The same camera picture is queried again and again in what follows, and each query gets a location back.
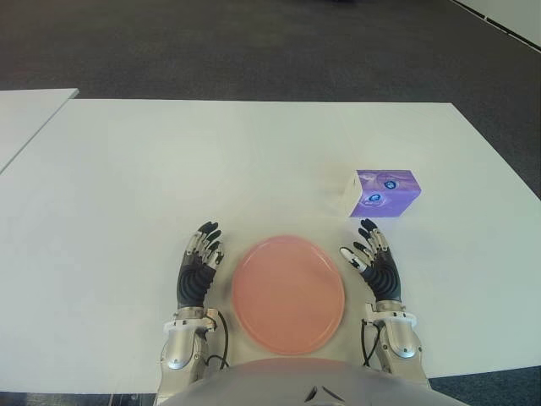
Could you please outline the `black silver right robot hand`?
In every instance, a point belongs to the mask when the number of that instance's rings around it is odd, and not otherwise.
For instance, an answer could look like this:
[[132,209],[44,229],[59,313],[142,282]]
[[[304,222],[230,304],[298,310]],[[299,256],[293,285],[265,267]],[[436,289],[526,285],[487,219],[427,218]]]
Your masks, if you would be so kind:
[[354,241],[355,253],[348,247],[341,247],[342,257],[355,268],[379,301],[402,302],[402,286],[396,262],[385,235],[370,219],[360,222],[358,234],[367,244]]

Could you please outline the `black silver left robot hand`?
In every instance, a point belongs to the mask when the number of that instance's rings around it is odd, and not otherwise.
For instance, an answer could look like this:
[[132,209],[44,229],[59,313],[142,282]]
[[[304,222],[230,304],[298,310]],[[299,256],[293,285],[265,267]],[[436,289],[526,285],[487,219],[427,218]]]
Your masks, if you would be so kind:
[[224,258],[217,222],[206,222],[190,238],[178,273],[178,308],[203,307],[216,270]]

